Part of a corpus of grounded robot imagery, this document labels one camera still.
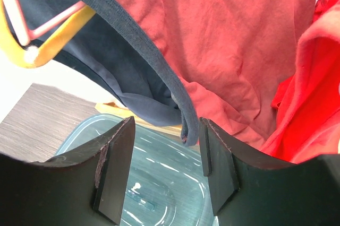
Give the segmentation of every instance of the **yellow plastic hanger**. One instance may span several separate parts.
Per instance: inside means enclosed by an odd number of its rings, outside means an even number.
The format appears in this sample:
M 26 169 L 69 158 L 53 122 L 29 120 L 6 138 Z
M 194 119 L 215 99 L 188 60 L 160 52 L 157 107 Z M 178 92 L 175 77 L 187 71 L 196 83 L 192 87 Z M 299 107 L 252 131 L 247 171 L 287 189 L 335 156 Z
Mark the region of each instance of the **yellow plastic hanger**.
M 0 0 L 0 49 L 17 66 L 23 68 L 41 67 L 52 60 L 95 14 L 93 9 L 85 6 L 61 24 L 39 48 L 29 46 L 24 49 L 11 34 L 3 1 Z

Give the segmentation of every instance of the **clothes hanger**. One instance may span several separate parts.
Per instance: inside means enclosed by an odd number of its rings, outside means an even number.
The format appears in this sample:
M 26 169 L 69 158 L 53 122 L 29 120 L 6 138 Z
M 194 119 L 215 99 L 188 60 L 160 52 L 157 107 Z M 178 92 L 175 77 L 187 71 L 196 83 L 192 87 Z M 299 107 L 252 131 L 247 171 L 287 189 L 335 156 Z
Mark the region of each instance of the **clothes hanger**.
M 8 16 L 11 20 L 18 41 L 23 46 L 27 46 L 32 40 L 41 37 L 47 31 L 56 27 L 58 24 L 65 21 L 68 17 L 70 17 L 72 14 L 82 9 L 86 5 L 84 2 L 77 2 L 73 6 L 69 7 L 67 10 L 63 11 L 59 15 L 41 25 L 40 27 L 34 30 L 30 30 L 27 27 L 19 1 L 3 0 L 3 3 L 6 7 Z
M 71 15 L 39 48 L 22 48 L 7 25 L 4 5 L 0 0 L 0 49 L 17 66 L 36 68 L 52 60 L 74 35 L 94 16 L 89 6 Z
M 21 45 L 13 38 L 7 25 L 4 5 Z M 19 1 L 0 0 L 0 49 L 17 66 L 24 68 L 43 66 L 62 50 L 95 13 L 85 3 L 78 2 L 35 30 L 29 30 Z M 39 48 L 35 46 L 22 48 L 64 20 L 66 21 Z

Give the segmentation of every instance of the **laundry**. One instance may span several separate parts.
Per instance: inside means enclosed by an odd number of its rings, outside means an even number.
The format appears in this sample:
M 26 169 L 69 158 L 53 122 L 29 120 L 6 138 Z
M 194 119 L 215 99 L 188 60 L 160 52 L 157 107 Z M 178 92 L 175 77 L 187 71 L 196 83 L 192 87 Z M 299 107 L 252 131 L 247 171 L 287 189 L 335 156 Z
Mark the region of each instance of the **laundry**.
M 54 8 L 58 1 L 53 0 Z M 64 0 L 49 18 L 76 1 L 85 2 L 97 15 L 65 51 L 96 72 L 92 75 L 99 75 L 130 110 L 150 123 L 156 119 L 164 123 L 161 117 L 172 116 L 172 123 L 178 124 L 182 114 L 186 145 L 198 140 L 198 115 L 258 149 L 276 128 L 270 103 L 280 82 L 295 73 L 296 44 L 311 24 L 315 6 L 315 0 Z M 26 4 L 34 19 L 36 6 Z M 106 30 L 107 23 L 113 29 Z M 71 48 L 75 44 L 81 48 Z M 90 45 L 95 59 L 88 55 Z M 137 66 L 133 70 L 138 74 L 127 74 L 119 61 L 113 64 L 110 57 L 117 54 L 119 60 Z M 152 73 L 148 81 L 162 80 L 166 92 L 151 96 L 140 91 L 145 91 L 143 85 L 131 88 L 132 81 L 145 73 Z M 150 106 L 145 107 L 136 94 L 152 97 Z M 161 103 L 153 103 L 153 98 Z
M 180 77 L 199 117 L 260 148 L 315 0 L 117 0 Z
M 77 2 L 19 1 L 31 29 Z M 55 30 L 32 44 L 40 46 Z M 75 35 L 55 60 L 76 69 L 104 87 L 142 119 L 157 126 L 181 124 L 181 112 L 164 82 L 99 15 L 95 15 Z
M 272 102 L 277 130 L 261 148 L 294 163 L 337 153 L 340 140 L 340 0 L 318 0 L 313 21 L 299 40 L 295 75 Z

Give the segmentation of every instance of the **gray wood grain surface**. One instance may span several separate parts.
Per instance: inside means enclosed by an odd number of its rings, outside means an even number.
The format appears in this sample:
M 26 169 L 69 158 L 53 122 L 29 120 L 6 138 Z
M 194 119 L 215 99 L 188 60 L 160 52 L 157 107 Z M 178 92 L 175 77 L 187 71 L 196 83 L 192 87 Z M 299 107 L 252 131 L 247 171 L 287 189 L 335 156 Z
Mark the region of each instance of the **gray wood grain surface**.
M 0 152 L 29 162 L 46 161 L 79 123 L 95 114 L 92 102 L 33 84 L 0 123 Z

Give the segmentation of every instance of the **teal plastic bin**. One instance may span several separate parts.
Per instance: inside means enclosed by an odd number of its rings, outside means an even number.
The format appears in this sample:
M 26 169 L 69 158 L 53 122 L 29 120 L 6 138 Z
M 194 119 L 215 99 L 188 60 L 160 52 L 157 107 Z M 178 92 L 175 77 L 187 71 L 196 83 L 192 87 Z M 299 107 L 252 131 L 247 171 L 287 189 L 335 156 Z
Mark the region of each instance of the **teal plastic bin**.
M 56 155 L 107 132 L 121 120 L 109 114 L 88 118 Z M 137 125 L 121 225 L 218 225 L 199 153 Z

